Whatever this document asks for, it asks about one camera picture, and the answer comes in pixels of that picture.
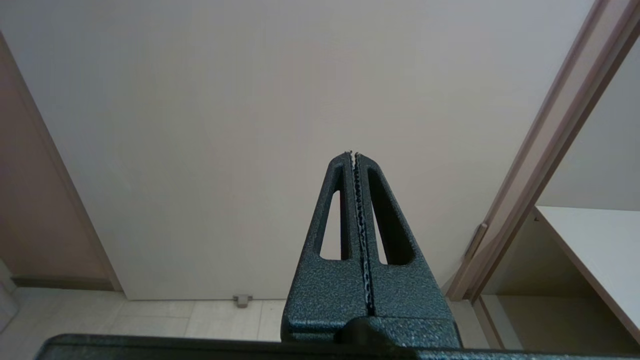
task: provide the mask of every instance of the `black clamp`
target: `black clamp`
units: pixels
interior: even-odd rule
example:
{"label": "black clamp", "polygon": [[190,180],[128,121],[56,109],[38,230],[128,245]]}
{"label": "black clamp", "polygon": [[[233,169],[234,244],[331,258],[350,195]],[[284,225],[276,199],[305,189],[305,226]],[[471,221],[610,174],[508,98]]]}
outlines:
{"label": "black clamp", "polygon": [[[340,191],[340,257],[320,257]],[[374,213],[388,264],[378,260]],[[460,337],[409,225],[373,160],[334,158],[324,177],[280,330],[282,341],[460,348]]]}

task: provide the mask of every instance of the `tiled floor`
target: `tiled floor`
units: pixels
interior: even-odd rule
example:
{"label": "tiled floor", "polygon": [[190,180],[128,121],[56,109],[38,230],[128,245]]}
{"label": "tiled floor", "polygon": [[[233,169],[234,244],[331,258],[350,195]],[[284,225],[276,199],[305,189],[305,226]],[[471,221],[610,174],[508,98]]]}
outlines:
{"label": "tiled floor", "polygon": [[[12,295],[20,311],[0,332],[0,359],[32,359],[46,339],[64,333],[280,341],[285,303],[254,300],[238,309],[230,300],[128,301],[115,292],[39,288]],[[471,306],[450,306],[465,346],[486,347]]]}

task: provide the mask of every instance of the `white door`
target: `white door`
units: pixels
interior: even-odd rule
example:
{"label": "white door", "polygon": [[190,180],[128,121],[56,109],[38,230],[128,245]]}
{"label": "white door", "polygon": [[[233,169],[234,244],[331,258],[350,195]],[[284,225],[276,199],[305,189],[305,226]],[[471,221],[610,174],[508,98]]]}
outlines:
{"label": "white door", "polygon": [[273,299],[350,149],[448,280],[590,6],[5,1],[0,28],[130,299]]}

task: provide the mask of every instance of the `baseboard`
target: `baseboard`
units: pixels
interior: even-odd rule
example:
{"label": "baseboard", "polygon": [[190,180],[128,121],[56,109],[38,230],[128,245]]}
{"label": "baseboard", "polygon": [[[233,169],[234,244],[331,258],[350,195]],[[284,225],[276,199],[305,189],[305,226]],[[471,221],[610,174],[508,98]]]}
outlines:
{"label": "baseboard", "polygon": [[114,291],[108,279],[90,279],[82,277],[48,277],[15,275],[11,280],[19,288],[53,288],[76,290]]}
{"label": "baseboard", "polygon": [[495,325],[491,321],[486,307],[482,303],[482,296],[480,296],[473,305],[476,317],[480,323],[480,327],[484,333],[484,336],[489,343],[489,347],[494,350],[504,350],[504,345],[498,336],[498,332],[495,329]]}
{"label": "baseboard", "polygon": [[494,330],[498,342],[505,350],[519,350],[524,348],[518,338],[509,316],[505,312],[498,296],[496,295],[480,295],[477,300],[484,310],[486,317]]}

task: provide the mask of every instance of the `white shelf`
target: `white shelf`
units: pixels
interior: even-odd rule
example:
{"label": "white shelf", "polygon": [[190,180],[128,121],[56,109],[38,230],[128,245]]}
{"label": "white shelf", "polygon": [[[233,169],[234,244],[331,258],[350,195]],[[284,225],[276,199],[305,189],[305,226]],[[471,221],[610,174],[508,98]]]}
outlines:
{"label": "white shelf", "polygon": [[536,209],[577,268],[640,342],[640,211]]}

